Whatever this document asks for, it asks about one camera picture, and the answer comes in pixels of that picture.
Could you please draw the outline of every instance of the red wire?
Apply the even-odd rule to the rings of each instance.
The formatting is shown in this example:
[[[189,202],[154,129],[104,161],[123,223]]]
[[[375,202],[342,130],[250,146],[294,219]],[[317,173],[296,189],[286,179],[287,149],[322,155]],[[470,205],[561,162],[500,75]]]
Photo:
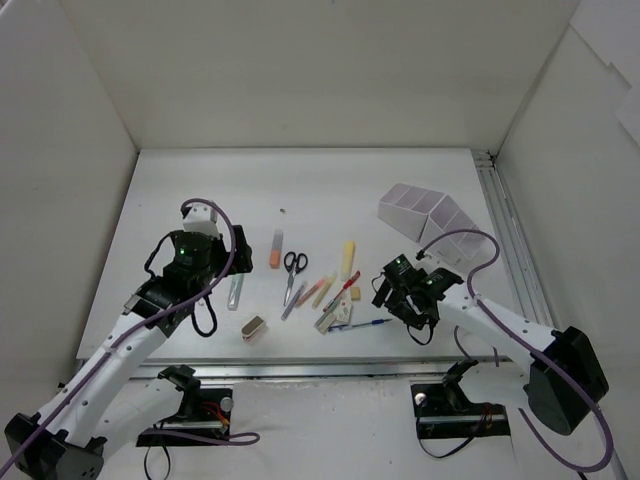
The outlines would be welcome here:
[[[229,420],[227,420],[224,415],[222,415],[222,413],[220,412],[220,406],[215,403],[215,402],[202,402],[202,405],[200,405],[202,408],[204,408],[207,412],[209,413],[213,413],[218,420],[220,420],[224,425],[229,425]]]

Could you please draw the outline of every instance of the pen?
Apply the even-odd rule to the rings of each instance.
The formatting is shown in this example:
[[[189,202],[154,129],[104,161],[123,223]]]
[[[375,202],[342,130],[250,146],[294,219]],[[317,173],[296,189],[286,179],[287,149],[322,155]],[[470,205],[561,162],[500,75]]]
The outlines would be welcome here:
[[[349,287],[350,287],[351,285],[353,285],[354,283],[356,283],[356,280],[357,280],[358,278],[360,278],[360,270],[358,270],[358,271],[353,275],[353,277],[351,277],[349,280],[347,280],[347,283],[345,283],[345,284],[344,284],[344,286],[342,287],[342,290],[340,290],[340,291],[338,292],[338,295],[336,295],[335,297],[333,297],[333,300],[331,300],[331,301],[329,302],[329,304],[328,304],[326,307],[324,307],[324,308],[322,309],[322,311],[323,311],[323,312],[326,312],[326,311],[329,309],[329,306],[330,306],[333,302],[335,302],[336,300],[338,300],[338,299],[342,296],[342,294],[343,294],[344,292],[346,292],[346,291],[349,289]]]
[[[343,332],[345,330],[354,330],[356,328],[373,327],[375,325],[382,325],[383,323],[390,322],[391,320],[393,320],[393,318],[380,318],[371,322],[357,323],[355,325],[336,325],[334,327],[329,327],[329,332]]]

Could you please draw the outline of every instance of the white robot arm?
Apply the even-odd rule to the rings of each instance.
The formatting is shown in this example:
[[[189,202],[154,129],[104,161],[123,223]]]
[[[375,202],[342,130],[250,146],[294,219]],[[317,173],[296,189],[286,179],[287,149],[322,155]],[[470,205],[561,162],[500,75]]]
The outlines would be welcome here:
[[[216,211],[230,229],[230,252],[215,225]],[[151,278],[127,302],[98,351],[36,415],[18,414],[8,424],[5,434],[13,456],[0,469],[0,478],[14,463],[32,478],[95,478],[104,462],[124,444],[155,422],[189,408],[199,381],[186,366],[170,367],[137,396],[111,405],[134,370],[171,336],[182,320],[193,315],[197,300],[206,300],[224,276],[247,273],[253,268],[251,248],[242,227],[232,226],[213,202],[193,199],[183,204],[182,212],[184,229],[165,237],[171,238],[175,255],[162,276],[150,270],[160,244],[145,264]],[[449,381],[455,382],[474,403],[530,409],[550,429],[565,435],[587,415],[589,406],[566,388],[566,382],[553,369],[532,356],[518,338],[544,352],[594,402],[608,391],[589,341],[576,329],[560,333],[530,323],[473,295],[454,273],[437,269],[427,274],[413,268],[403,255],[385,266],[383,274],[384,281],[373,303],[385,306],[407,328],[428,325],[433,331],[440,318],[453,322],[497,347],[524,372],[514,375],[509,369],[474,368],[465,374],[475,363],[463,362]],[[487,310],[499,317],[511,334]],[[217,325],[213,310],[211,313],[214,328],[209,334],[215,332]]]
[[[150,425],[190,408],[200,382],[186,366],[170,367],[141,393],[111,405],[134,370],[160,347],[194,304],[226,275],[252,270],[251,248],[242,227],[232,225],[213,202],[192,199],[182,206],[183,230],[165,236],[145,264],[151,278],[125,305],[106,340],[74,378],[33,416],[16,415],[5,428],[14,463],[32,478],[87,479],[104,461]],[[227,252],[216,227],[217,213],[230,232]],[[150,264],[170,238],[174,258],[162,275]],[[214,328],[215,313],[210,309]]]

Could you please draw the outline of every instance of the metal bracket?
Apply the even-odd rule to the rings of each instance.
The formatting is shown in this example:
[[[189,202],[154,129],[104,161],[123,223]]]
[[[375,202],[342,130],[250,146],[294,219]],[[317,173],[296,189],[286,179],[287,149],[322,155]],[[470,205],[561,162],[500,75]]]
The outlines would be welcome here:
[[[510,276],[516,312],[532,322],[555,327],[527,243],[521,234],[513,202],[503,186],[499,171],[493,160],[490,166],[486,166],[484,159],[476,162],[476,169]]]

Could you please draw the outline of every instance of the pink organizer box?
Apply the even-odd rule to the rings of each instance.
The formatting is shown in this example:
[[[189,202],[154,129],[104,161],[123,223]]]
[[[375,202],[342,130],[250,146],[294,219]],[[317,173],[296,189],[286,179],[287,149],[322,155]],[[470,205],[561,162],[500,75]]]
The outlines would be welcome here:
[[[445,232],[477,229],[450,195],[405,183],[396,183],[380,199],[378,218],[420,246]],[[473,260],[485,240],[480,235],[458,233],[440,240],[429,253],[458,267]]]

